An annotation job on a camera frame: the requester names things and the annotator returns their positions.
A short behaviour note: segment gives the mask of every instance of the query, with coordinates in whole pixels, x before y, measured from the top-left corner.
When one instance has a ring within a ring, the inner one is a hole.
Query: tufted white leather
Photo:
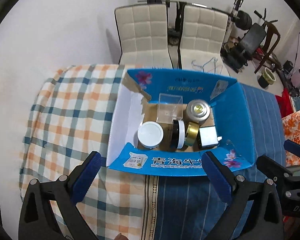
[[[199,6],[185,6],[179,47],[182,69],[199,70],[193,67],[193,61],[197,65],[203,65],[215,57],[218,59],[216,73],[229,76],[220,57],[227,21],[228,16],[224,13]],[[213,62],[205,65],[204,71],[214,73]]]
[[[164,4],[121,7],[114,13],[122,50],[120,64],[172,68]]]

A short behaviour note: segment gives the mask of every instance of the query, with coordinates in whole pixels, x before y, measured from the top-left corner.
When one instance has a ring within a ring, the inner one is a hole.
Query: silver lid
[[[210,115],[210,107],[206,101],[195,99],[188,103],[186,114],[191,121],[203,122]]]

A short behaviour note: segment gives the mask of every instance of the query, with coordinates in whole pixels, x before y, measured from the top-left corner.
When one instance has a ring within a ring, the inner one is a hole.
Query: clear plastic container
[[[159,94],[157,122],[172,124],[173,120],[182,119],[182,96]]]

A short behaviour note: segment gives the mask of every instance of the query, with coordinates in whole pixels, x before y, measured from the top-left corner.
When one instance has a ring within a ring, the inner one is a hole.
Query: screw
[[[67,175],[61,175],[61,176],[59,177],[59,180],[60,180],[60,181],[66,181],[67,178],[68,178]]]
[[[291,192],[290,191],[286,191],[286,197],[291,197]]]
[[[272,184],[273,184],[273,180],[272,180],[272,179],[267,179],[267,183],[268,183],[269,185],[272,185]]]
[[[245,177],[242,175],[238,175],[237,180],[243,182],[245,180]]]
[[[37,179],[31,179],[30,184],[31,184],[31,185],[34,185],[34,184],[37,183],[37,181],[38,181]]]

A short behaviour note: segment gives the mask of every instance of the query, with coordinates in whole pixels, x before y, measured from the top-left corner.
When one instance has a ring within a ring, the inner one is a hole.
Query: pink flower print
[[[147,88],[146,85],[149,85],[152,82],[151,81],[152,74],[151,73],[146,73],[143,70],[139,71],[138,74],[136,74],[136,78],[138,79],[139,86],[142,89],[146,89]]]
[[[237,161],[225,161],[223,162],[223,164],[226,165],[228,168],[240,168],[242,163]]]
[[[226,161],[235,159],[236,158],[236,156],[235,156],[235,150],[234,149],[230,150],[230,153],[227,153],[226,156],[227,156],[225,158]]]

